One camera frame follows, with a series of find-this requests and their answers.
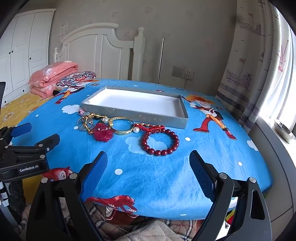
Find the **thin metal ring bangles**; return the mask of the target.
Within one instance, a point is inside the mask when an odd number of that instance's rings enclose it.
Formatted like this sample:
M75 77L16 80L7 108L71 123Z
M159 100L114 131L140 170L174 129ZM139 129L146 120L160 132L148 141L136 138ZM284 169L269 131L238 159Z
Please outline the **thin metal ring bangles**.
M91 132L93 129L93 118L85 115L79 118L79 120L77 121L77 125L79 130Z

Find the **red flower brooch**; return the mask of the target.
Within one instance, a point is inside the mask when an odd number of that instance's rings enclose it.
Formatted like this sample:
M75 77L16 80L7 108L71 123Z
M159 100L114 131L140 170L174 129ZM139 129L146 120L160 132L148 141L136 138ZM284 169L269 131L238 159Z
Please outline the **red flower brooch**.
M92 131L95 140L99 142L108 142L114 136L113 131L104 123L97 123Z

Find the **yellow floral bed sheet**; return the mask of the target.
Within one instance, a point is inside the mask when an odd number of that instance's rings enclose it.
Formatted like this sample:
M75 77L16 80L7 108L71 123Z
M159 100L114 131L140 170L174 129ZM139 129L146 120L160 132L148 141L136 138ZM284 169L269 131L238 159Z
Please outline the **yellow floral bed sheet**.
M41 98L38 95L26 93L18 99L7 103L1 108L1 128L4 126L16 126L25 117L51 98L52 97Z

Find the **folded pink blanket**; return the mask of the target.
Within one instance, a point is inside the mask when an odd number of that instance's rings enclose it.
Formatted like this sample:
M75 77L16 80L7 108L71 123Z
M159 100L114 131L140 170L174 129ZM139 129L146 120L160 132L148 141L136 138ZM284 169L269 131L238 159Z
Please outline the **folded pink blanket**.
M50 64L34 72L29 80L30 93L47 98L53 95L57 82L78 71L78 64L72 61L61 61Z

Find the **patterned round pillow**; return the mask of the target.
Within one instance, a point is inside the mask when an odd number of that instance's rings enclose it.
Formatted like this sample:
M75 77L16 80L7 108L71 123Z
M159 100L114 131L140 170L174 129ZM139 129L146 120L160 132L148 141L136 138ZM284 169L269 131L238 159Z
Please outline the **patterned round pillow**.
M68 88L68 87L71 87L72 85L76 85L79 82L93 80L96 77L97 77L97 75L92 71L83 71L83 72L72 73L68 76L61 78L56 83L56 87Z

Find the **white wardrobe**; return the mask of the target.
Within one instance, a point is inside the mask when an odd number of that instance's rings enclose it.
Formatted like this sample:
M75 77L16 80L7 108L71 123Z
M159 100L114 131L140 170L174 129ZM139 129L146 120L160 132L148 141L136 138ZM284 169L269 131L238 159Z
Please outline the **white wardrobe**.
M55 9L15 15L1 37L2 106L30 91L30 76L49 62L49 38Z

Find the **metal bowl on sill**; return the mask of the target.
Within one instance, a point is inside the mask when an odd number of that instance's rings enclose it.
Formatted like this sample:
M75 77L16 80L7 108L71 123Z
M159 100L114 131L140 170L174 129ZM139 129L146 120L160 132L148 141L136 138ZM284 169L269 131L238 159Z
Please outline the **metal bowl on sill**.
M279 120L274 121L274 128L275 131L281 136L281 138L287 143L295 141L294 134Z

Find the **blue cartoon table cloth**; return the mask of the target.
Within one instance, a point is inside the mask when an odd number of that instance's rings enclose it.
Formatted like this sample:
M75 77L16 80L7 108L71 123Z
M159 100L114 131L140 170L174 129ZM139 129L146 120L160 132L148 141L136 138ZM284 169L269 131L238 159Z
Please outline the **blue cartoon table cloth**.
M106 86L180 95L189 116L186 128L84 111L81 102ZM77 121L85 115L93 118L93 128L108 118L105 124L113 131L113 138L99 142L93 131L79 130ZM267 164L245 130L218 99L201 93L147 82L100 80L60 92L23 122L30 123L32 129L14 138L14 146L32 146L55 133L60 136L60 143L47 156L50 180L60 180L69 171L79 172L105 152L106 170L88 199L128 213L173 220L205 218L212 203L190 167L189 156L194 150L232 179L253 177L262 191L273 184ZM139 133L133 132L136 126Z

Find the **white bed headboard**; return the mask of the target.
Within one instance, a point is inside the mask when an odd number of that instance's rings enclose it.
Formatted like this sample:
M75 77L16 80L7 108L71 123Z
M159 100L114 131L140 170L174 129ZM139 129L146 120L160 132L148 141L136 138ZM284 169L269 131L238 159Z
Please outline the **white bed headboard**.
M106 79L140 81L145 50L144 28L139 27L132 41L119 40L118 24L95 23L73 30L54 50L55 62L73 61L78 71L92 71Z

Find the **grey shallow tray box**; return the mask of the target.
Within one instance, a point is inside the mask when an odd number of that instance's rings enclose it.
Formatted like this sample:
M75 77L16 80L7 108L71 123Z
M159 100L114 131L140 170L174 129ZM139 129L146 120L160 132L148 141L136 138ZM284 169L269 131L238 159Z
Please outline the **grey shallow tray box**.
M83 100L81 107L90 113L180 129L189 120L180 95L128 87L106 86Z

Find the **printed ship curtain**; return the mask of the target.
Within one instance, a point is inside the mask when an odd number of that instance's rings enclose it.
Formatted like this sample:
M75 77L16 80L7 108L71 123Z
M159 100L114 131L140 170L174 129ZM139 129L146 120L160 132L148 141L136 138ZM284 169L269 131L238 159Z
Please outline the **printed ship curtain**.
M249 132L259 117L295 127L295 33L270 1L238 1L217 97Z

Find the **silver metal pole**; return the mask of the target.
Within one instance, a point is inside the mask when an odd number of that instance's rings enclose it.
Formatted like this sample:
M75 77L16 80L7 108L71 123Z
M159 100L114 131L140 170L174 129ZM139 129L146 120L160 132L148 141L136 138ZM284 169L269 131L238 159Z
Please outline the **silver metal pole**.
M158 64L157 84L159 84L160 76L161 76L161 68L162 68L164 44L165 44L165 38L162 38L161 48L160 48L160 52L159 52L159 64Z

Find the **wall socket plate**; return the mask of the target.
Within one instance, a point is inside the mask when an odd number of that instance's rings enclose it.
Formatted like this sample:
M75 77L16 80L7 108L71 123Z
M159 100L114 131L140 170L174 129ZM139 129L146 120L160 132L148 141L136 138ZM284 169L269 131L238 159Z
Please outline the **wall socket plate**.
M181 68L178 66L173 66L171 75L173 77L192 81L194 78L194 73L195 72L193 70Z

